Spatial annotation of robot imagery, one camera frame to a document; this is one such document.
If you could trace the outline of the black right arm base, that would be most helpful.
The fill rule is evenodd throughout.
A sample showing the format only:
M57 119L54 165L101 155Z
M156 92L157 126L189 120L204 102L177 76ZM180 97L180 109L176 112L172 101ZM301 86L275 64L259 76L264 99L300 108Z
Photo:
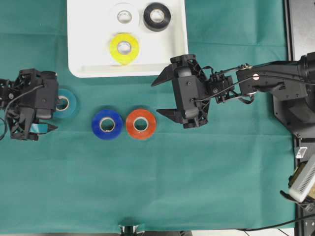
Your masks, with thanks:
M306 97L280 101L273 96L273 113L292 135L299 139L315 138L315 54L302 56L302 75L310 85L299 84Z

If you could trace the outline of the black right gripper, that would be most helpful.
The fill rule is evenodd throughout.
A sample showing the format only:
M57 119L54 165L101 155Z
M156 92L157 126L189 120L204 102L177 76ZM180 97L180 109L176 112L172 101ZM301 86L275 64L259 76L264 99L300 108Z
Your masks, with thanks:
M195 55L173 57L170 62L172 65L165 67L151 86L172 80L177 108L156 111L173 122L182 124L185 129L207 124L210 101L198 101L208 96L205 86L207 78Z

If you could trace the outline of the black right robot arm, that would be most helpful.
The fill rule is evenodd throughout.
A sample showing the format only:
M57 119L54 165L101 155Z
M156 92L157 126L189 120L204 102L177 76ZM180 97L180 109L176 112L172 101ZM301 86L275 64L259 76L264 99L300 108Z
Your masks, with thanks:
M173 86L176 108L157 112L184 128L197 128L208 123L212 98L218 104L238 99L249 105L256 92L269 92L280 101L307 97L308 87L315 84L315 54L308 53L298 61L254 66L245 63L221 71L201 67L194 54L182 55L171 58L151 85L168 81Z

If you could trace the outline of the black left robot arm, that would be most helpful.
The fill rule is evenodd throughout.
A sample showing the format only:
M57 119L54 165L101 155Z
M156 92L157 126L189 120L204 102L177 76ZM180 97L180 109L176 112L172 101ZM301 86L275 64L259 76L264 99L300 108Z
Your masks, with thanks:
M4 111L3 139L37 141L58 127L51 120L57 109L59 83L54 71L20 70L16 80L0 80L0 109Z

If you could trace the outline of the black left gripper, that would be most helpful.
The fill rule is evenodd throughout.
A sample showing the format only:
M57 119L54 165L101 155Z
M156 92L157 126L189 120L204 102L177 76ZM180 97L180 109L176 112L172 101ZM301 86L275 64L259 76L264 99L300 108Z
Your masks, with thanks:
M20 70L16 80L4 80L4 132L15 140L37 141L58 127L46 120L56 111L59 83L54 71Z

